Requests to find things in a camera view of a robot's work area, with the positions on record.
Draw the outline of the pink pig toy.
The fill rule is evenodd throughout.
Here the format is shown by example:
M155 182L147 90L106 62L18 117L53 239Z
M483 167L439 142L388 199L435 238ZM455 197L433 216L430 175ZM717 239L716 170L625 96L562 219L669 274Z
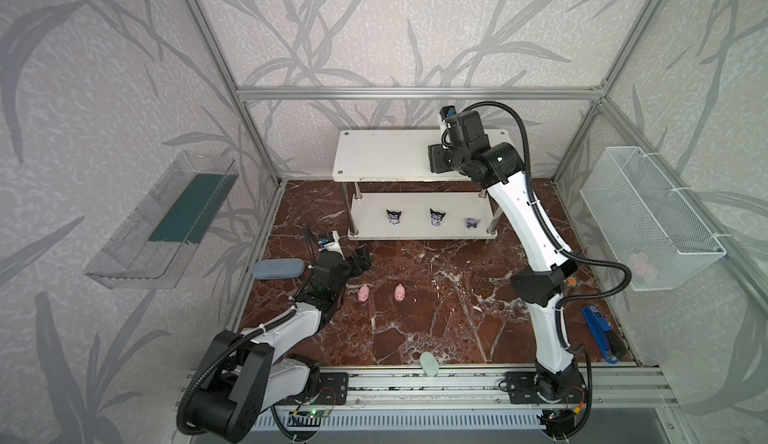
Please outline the pink pig toy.
M357 293L357 301L359 303L365 303L370 297L370 287L368 285L362 285Z
M406 289L403 284L398 284L394 290L394 299L396 302L403 302L406 297Z

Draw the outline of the dark cartoon figure toy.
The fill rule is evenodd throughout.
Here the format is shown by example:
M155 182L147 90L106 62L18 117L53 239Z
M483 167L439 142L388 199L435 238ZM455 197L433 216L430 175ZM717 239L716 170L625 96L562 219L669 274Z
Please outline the dark cartoon figure toy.
M439 227L442 226L442 223L444 222L444 219L446 218L447 212L436 210L433 208L430 208L430 223L432 226Z
M393 226L399 225L401 223L402 218L402 211L401 210L391 210L386 209L386 215L389 223Z

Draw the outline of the purple black cartoon figure toy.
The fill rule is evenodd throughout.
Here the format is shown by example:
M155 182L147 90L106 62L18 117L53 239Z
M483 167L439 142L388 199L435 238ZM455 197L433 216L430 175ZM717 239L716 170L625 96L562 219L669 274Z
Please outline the purple black cartoon figure toy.
M467 229L477 229L480 223L481 223L481 220L477 218L466 218L465 220L465 225Z

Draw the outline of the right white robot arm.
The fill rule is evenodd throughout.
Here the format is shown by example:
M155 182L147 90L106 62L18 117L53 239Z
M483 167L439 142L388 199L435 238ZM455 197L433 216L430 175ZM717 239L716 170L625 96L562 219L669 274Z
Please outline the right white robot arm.
M509 142L490 143L477 111L481 106L495 106L513 117L520 130L522 152ZM515 110L497 102L480 102L462 112L445 106L440 110L440 119L440 142L428 146L430 170L437 174L455 171L480 185L515 231L528 264L511 278L511 284L526 304L533 326L534 386L541 400L559 402L580 384L581 378L574 354L569 351L562 312L556 308L567 278L578 265L567 256L570 248L559 237L533 190L525 125Z

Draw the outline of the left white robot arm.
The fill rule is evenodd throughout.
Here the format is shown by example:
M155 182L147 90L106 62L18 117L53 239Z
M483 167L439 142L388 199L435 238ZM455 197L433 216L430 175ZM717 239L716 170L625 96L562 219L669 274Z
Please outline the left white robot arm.
M244 333L219 332L178 403L177 430L238 443L265 410L291 397L316 396L318 365L287 353L330 322L348 282L371 266L365 245L351 256L338 247L323 248L285 312Z

